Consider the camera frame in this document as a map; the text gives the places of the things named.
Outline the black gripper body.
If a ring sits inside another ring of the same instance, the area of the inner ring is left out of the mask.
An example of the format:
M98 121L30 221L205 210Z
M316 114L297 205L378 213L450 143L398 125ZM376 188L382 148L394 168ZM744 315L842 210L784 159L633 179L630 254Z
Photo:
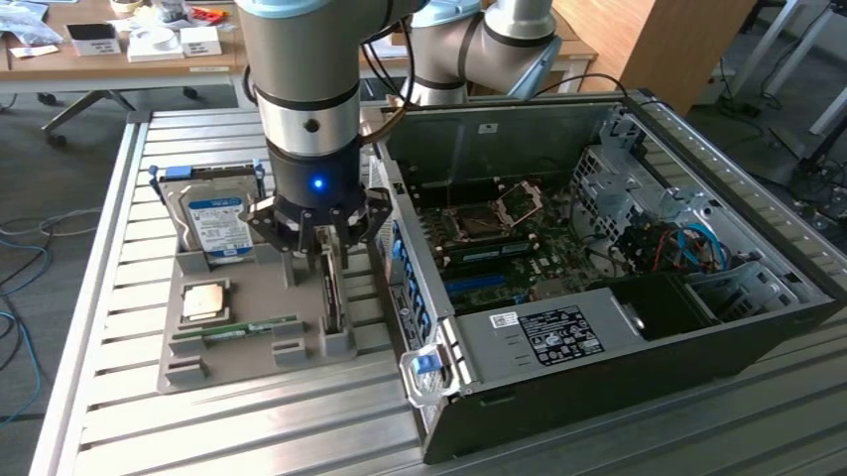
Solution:
M348 218L365 203L360 181L360 142L324 156L298 156L265 142L274 184L273 206L286 219L308 212L316 223L330 222L337 209Z

